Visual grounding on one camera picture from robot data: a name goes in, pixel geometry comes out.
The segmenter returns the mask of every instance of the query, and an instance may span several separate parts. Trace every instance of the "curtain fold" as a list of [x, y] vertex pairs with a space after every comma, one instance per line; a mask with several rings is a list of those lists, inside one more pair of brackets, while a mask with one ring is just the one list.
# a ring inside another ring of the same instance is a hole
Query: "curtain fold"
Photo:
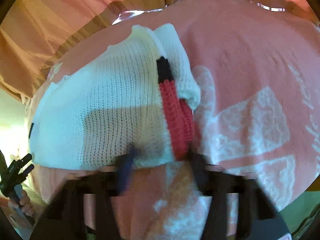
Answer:
[[[177, 0], [16, 0], [0, 25], [0, 87], [31, 98], [51, 66], [80, 41], [129, 10], [165, 8]], [[248, 0], [318, 23], [306, 0]]]

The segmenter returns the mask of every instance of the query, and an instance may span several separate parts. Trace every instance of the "orange fabric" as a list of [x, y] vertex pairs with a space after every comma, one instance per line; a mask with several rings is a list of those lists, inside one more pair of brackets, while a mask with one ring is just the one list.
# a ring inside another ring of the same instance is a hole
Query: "orange fabric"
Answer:
[[[16, 0], [0, 26], [0, 88], [31, 98], [69, 49], [128, 10], [164, 8], [177, 0]], [[252, 0], [317, 21], [306, 0]]]

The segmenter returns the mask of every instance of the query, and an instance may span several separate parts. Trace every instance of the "pink tablecloth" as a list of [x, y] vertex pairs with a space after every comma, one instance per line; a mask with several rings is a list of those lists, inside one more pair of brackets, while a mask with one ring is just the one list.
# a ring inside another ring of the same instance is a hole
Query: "pink tablecloth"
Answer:
[[[239, 0], [185, 0], [145, 13], [79, 43], [52, 78], [58, 82], [125, 39], [132, 25], [172, 23], [201, 87], [195, 111], [199, 150], [232, 173], [255, 172], [279, 210], [320, 173], [320, 35], [306, 20]], [[29, 108], [50, 84], [47, 80]], [[37, 166], [44, 200], [70, 171]], [[128, 191], [114, 200], [126, 239], [198, 239], [209, 199], [194, 191], [188, 165], [135, 171]], [[87, 223], [93, 203], [88, 198]], [[230, 196], [230, 233], [236, 196]]]

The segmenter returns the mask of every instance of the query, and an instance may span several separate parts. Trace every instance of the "human hand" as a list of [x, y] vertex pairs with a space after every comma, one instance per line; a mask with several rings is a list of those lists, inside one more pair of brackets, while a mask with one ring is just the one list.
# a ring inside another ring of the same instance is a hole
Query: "human hand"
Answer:
[[[20, 205], [22, 206], [21, 211], [25, 213], [27, 216], [33, 216], [35, 214], [35, 210], [33, 208], [33, 205], [30, 202], [30, 198], [28, 197], [28, 194], [25, 190], [22, 190], [23, 198], [20, 199]], [[19, 208], [19, 205], [13, 200], [9, 200], [8, 206], [12, 209]]]

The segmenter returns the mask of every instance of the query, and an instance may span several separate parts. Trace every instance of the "knitted garment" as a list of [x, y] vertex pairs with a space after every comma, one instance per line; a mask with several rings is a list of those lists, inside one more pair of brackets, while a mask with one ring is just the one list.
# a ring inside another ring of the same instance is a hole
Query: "knitted garment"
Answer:
[[200, 89], [174, 27], [136, 25], [43, 99], [29, 140], [34, 163], [96, 170], [134, 143], [139, 168], [183, 159]]

